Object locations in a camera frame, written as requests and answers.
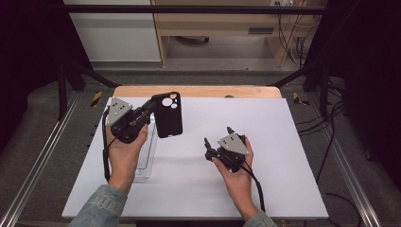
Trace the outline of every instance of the gray sleeve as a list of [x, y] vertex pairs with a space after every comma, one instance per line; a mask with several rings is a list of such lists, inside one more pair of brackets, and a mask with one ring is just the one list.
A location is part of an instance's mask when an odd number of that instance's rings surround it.
[[117, 226], [127, 194], [104, 184], [83, 205], [69, 226]]
[[265, 212], [259, 210], [243, 227], [277, 227], [277, 225]]

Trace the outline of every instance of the white tabletop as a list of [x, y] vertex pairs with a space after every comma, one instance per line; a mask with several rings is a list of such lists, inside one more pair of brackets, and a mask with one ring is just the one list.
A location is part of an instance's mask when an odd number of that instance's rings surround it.
[[[148, 98], [121, 98], [142, 106]], [[253, 146], [253, 172], [272, 218], [328, 218], [283, 98], [184, 97], [183, 134], [158, 138], [151, 176], [134, 182], [122, 217], [145, 219], [239, 219], [215, 165], [206, 161], [203, 138], [213, 148], [226, 127], [246, 134]], [[106, 180], [101, 127], [82, 165], [62, 216], [72, 218]], [[259, 206], [253, 183], [253, 200]]]

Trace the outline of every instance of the right hand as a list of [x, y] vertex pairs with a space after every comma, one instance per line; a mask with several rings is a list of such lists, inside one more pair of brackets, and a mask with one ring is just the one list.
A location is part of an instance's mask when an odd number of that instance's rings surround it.
[[[246, 157], [245, 162], [252, 167], [253, 150], [248, 137], [245, 138], [245, 146], [250, 153]], [[212, 160], [223, 177], [228, 194], [233, 200], [236, 209], [239, 211], [242, 218], [247, 221], [258, 212], [252, 200], [252, 177], [242, 168], [239, 169], [238, 172], [232, 173], [219, 159], [213, 158]]]

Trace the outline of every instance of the human hand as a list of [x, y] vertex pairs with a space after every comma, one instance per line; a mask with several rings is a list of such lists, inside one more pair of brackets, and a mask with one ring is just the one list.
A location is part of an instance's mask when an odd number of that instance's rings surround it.
[[[245, 138], [245, 146], [250, 153], [246, 157], [245, 162], [249, 165], [249, 167], [252, 167], [253, 150], [251, 147], [251, 143], [248, 140], [248, 137]], [[223, 177], [228, 194], [233, 200], [236, 209], [239, 211], [242, 218], [247, 221], [258, 211], [256, 206], [253, 204], [251, 195], [252, 177], [242, 168], [239, 169], [238, 172], [232, 173], [219, 159], [214, 157], [212, 158], [212, 160], [218, 168], [218, 171], [221, 173], [221, 176]]]
[[109, 185], [129, 194], [138, 166], [139, 151], [148, 139], [148, 125], [139, 131], [138, 137], [130, 144], [114, 140], [110, 127], [106, 128], [106, 136], [107, 144], [110, 145], [109, 158], [112, 165]]

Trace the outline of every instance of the black phone case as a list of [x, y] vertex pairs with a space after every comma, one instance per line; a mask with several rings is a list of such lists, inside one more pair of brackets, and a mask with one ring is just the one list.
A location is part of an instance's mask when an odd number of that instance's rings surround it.
[[181, 114], [180, 93], [171, 92], [154, 95], [151, 100], [156, 103], [154, 117], [159, 137], [166, 138], [182, 134], [183, 119]]

